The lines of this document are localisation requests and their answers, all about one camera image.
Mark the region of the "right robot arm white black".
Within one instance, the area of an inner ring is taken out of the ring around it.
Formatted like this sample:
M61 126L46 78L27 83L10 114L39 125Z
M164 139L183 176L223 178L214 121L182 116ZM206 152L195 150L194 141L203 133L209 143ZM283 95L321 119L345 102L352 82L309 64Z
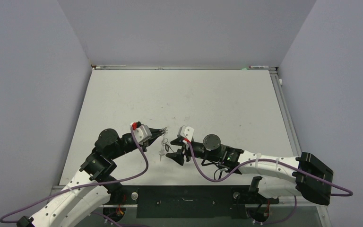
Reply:
M280 196L302 196L318 204L329 205L333 171L311 153L299 157L273 157L251 153L221 143L215 134L207 135L202 142L178 136L171 145L180 146L166 157L179 165L201 159L202 166L215 165L228 174L254 174L248 196L253 202Z

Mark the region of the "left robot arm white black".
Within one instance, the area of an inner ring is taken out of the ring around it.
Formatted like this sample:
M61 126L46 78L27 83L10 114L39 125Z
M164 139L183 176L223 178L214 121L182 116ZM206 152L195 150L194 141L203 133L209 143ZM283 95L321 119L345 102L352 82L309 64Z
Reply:
M136 149L146 148L166 133L166 128L153 129L140 122L130 125L130 132L119 136L114 129L100 132L95 146L65 187L30 217L23 216L18 227L74 227L99 206L117 203L122 197L121 180L111 173L115 159Z

